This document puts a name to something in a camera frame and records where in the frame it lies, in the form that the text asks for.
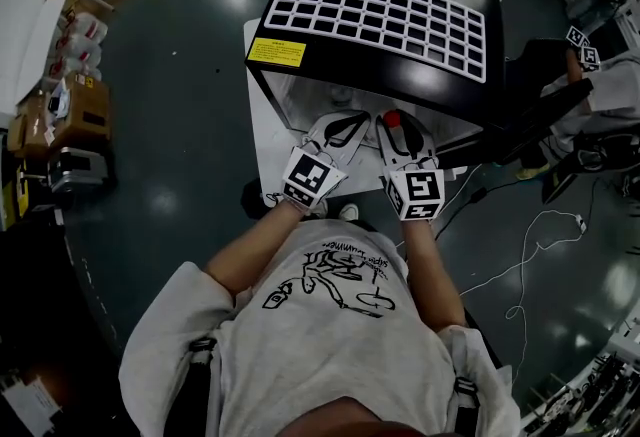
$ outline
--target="gray floor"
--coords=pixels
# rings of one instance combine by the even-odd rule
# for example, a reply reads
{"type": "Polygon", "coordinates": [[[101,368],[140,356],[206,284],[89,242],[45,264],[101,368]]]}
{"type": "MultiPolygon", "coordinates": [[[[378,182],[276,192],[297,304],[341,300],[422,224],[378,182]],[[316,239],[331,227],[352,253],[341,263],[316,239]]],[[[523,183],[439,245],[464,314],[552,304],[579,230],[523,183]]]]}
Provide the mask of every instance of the gray floor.
{"type": "MultiPolygon", "coordinates": [[[[106,196],[77,202],[65,218],[87,299],[116,353],[182,261],[204,263],[252,223],[239,205],[243,185],[258,174],[242,26],[267,1],[127,0],[110,24],[100,67],[112,91],[119,184],[106,196]]],[[[511,57],[528,39],[560,37],[567,28],[559,0],[504,0],[503,11],[511,57]]],[[[479,187],[512,181],[515,168],[481,167],[436,229],[479,187]]],[[[551,207],[586,218],[591,186],[591,179],[580,179],[551,207]]],[[[381,192],[352,199],[363,218],[401,240],[381,192]]],[[[585,237],[540,252],[526,266],[528,348],[515,386],[523,409],[528,388],[544,390],[550,372],[570,378],[586,365],[637,297],[638,262],[624,255],[636,229],[624,204],[597,185],[585,237]]],[[[537,182],[466,208],[439,241],[459,289],[518,263],[524,232],[541,209],[537,182]]],[[[545,245],[576,233],[568,217],[542,217],[527,256],[536,240],[545,245]]],[[[500,359],[514,365],[522,353],[522,318],[507,321],[504,312],[517,303],[519,282],[514,270],[464,299],[500,359]]]]}

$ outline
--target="white t-shirt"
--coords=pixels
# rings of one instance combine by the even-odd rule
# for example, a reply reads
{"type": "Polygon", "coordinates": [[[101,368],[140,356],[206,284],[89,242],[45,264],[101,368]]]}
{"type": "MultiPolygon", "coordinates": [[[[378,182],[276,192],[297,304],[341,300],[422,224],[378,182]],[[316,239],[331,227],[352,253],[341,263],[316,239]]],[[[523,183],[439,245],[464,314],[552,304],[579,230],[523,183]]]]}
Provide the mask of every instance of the white t-shirt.
{"type": "Polygon", "coordinates": [[[208,436],[276,435],[342,397],[427,435],[451,431],[456,375],[478,384],[477,435],[517,435],[519,411],[479,333],[435,334],[405,277],[387,238],[331,220],[300,224],[237,313],[222,286],[185,263],[127,344],[125,405],[143,435],[162,435],[188,343],[217,329],[208,436]]]}

